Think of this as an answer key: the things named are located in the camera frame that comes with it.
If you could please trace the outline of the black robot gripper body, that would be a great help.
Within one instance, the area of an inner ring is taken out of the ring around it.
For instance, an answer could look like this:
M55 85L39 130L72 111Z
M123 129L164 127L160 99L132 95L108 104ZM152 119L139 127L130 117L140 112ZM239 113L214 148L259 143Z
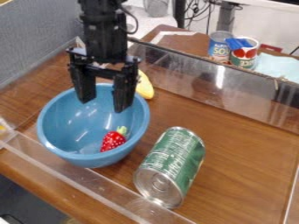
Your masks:
M79 0L86 51L70 48L70 76L74 80L92 80L96 76L135 80L138 59L127 55L126 0Z

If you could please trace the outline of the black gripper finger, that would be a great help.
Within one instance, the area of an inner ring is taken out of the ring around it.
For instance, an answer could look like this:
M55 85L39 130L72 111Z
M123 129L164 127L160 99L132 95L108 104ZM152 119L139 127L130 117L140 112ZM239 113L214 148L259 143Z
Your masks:
M80 102L90 102L96 98L96 78L74 65L70 66L70 76Z
M136 93L138 72L119 73L114 79L114 106L118 113L134 103Z

